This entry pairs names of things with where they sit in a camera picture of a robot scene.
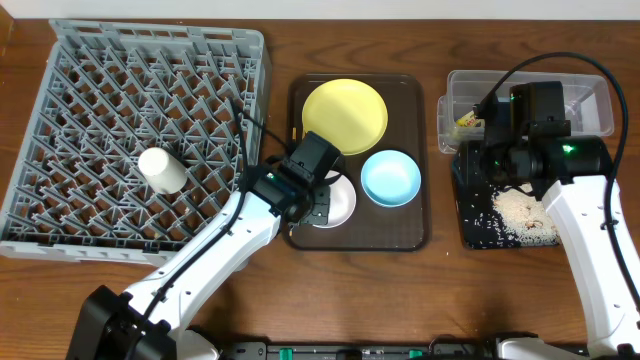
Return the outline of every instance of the gray dish rack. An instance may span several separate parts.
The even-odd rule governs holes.
[[[258,31],[52,20],[53,46],[0,215],[0,254],[160,266],[235,189],[229,101],[264,124],[271,63]],[[160,195],[138,156],[162,147],[187,185]]]

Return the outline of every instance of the wooden surface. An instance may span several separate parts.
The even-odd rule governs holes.
[[[414,254],[304,253],[282,239],[251,258],[203,307],[214,336],[272,341],[424,343],[526,330],[551,342],[584,342],[580,300],[561,247],[470,251],[461,245],[449,165],[436,142],[436,104],[454,69],[506,70],[550,51],[596,57],[618,77],[632,121],[619,182],[640,241],[640,23],[509,21],[213,21],[266,37],[273,63],[268,126],[285,135],[287,90],[313,72],[407,73],[424,88],[431,241]],[[0,191],[4,192],[55,37],[45,21],[16,21],[0,57]],[[529,70],[594,72],[575,61]],[[619,108],[614,103],[616,119]],[[620,123],[616,120],[617,129]],[[616,144],[617,137],[608,140]],[[278,151],[267,140],[264,155]],[[152,269],[112,263],[0,258],[0,358],[61,358],[78,310],[99,285],[117,292]]]

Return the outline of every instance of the brown tray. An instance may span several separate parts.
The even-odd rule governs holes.
[[[289,134],[302,139],[302,108],[311,92],[334,79],[355,79],[372,86],[382,96],[389,113],[387,130],[368,151],[347,156],[346,172],[356,188],[356,209],[344,224],[332,229],[311,225],[296,227],[285,236],[300,250],[330,251],[415,251],[430,235],[429,176],[422,87],[409,75],[310,74],[297,79],[289,90]],[[416,161],[422,185],[411,202],[397,208],[376,205],[364,193],[360,171],[364,162],[381,150],[399,150]]]

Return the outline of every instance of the yellow plate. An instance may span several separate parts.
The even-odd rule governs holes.
[[[344,155],[369,150],[387,129],[387,107],[371,86],[338,79],[316,88],[302,109],[304,132],[313,131]]]

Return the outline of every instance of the tray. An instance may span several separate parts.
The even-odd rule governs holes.
[[[350,78],[372,86],[385,101],[389,123],[382,139],[371,149],[346,157],[347,177],[356,188],[356,209],[344,224],[320,229],[296,227],[285,236],[300,250],[332,251],[415,251],[430,235],[429,176],[427,174],[426,130],[423,93],[415,78],[408,75],[312,74],[295,81],[289,92],[289,130],[294,140],[302,139],[302,108],[311,92],[323,83]],[[394,149],[411,156],[422,173],[418,195],[407,205],[383,208],[371,201],[360,183],[364,162],[374,153]]]
[[[253,30],[52,20],[58,42],[0,217],[0,253],[161,265],[211,220],[264,123],[271,64]],[[242,159],[238,137],[247,138]],[[159,146],[187,167],[155,194],[138,156]]]

